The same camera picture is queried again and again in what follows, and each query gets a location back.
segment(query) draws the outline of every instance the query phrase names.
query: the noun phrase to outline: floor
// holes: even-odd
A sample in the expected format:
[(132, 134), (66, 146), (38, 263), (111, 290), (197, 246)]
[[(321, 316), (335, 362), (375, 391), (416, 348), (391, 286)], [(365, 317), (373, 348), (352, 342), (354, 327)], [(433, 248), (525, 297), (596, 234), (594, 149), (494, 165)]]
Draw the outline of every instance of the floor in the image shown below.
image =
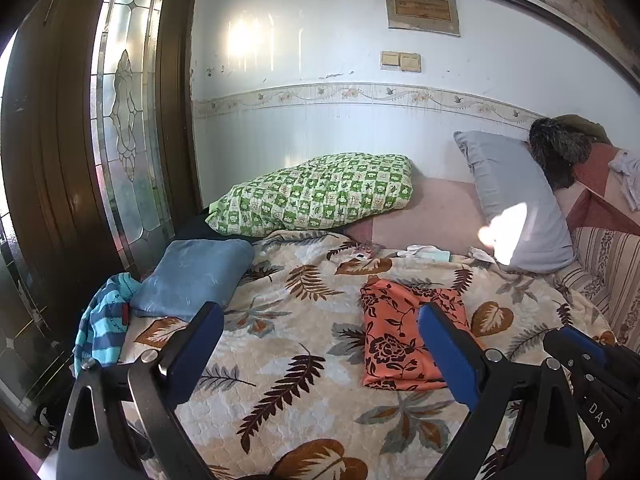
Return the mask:
[(18, 451), (20, 451), (20, 454), (27, 461), (27, 464), (29, 464), (29, 467), (31, 467), (31, 469), (33, 469), (34, 471), (38, 471), (40, 469), (40, 466), (42, 466), (43, 460), (35, 456), (31, 451), (29, 451), (25, 447), (23, 447), (22, 444), (20, 444), (20, 442), (17, 442), (13, 437), (11, 437), (11, 440), (14, 441), (15, 447), (18, 448)]
[(40, 480), (56, 480), (56, 463), (58, 462), (58, 452), (52, 449), (46, 457), (38, 471)]

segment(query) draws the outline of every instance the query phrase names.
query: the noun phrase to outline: blue gripper pad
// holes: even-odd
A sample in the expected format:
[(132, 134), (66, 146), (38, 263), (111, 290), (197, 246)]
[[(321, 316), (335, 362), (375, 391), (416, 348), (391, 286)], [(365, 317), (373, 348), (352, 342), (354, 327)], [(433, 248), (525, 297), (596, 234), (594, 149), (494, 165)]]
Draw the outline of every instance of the blue gripper pad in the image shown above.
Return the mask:
[(222, 336), (225, 327), (225, 314), (217, 303), (210, 302), (209, 304), (210, 311), (202, 319), (197, 330), (184, 343), (171, 369), (168, 370), (164, 400), (171, 410), (174, 410), (178, 404), (189, 400), (198, 380), (200, 380), (202, 371), (220, 340), (220, 336)]
[(572, 326), (563, 326), (558, 332), (561, 336), (577, 344), (583, 352), (595, 359), (599, 366), (605, 367), (607, 364), (607, 355), (602, 345), (599, 345), (585, 333), (580, 332)]
[(420, 309), (418, 313), (420, 337), (433, 356), (444, 380), (447, 381), (453, 397), (473, 411), (480, 400), (476, 371), (449, 333), (449, 330), (458, 329), (445, 317), (443, 321), (450, 324), (447, 329), (434, 312), (436, 308), (439, 307), (431, 303), (423, 305)]

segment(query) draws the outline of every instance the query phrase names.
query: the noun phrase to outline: orange floral cloth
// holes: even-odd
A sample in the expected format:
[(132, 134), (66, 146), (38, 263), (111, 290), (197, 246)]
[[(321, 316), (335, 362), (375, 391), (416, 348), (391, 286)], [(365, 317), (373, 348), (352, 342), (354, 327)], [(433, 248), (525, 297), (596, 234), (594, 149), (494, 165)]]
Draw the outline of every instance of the orange floral cloth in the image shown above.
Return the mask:
[(403, 286), (371, 276), (360, 289), (364, 310), (364, 386), (382, 390), (434, 390), (447, 386), (418, 332), (418, 311), (437, 304), (469, 332), (465, 305), (452, 288)]

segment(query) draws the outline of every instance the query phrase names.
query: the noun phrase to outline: striped towel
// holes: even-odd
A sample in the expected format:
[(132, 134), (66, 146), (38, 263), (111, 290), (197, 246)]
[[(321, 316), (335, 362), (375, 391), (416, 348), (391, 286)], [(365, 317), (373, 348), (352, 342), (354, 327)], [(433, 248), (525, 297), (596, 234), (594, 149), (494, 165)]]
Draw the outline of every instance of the striped towel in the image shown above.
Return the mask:
[(118, 363), (127, 334), (129, 301), (140, 284), (128, 272), (111, 276), (95, 293), (82, 314), (76, 346), (74, 370), (80, 373), (82, 360), (93, 357), (102, 366)]

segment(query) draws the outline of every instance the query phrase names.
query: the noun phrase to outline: dark furry hat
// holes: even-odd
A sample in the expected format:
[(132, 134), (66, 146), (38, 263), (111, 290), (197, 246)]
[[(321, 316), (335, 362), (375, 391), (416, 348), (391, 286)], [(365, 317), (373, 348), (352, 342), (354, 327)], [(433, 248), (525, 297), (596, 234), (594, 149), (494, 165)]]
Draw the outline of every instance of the dark furry hat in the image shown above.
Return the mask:
[(551, 189), (574, 183), (574, 164), (586, 162), (591, 137), (556, 119), (537, 119), (529, 130), (531, 155), (544, 171)]

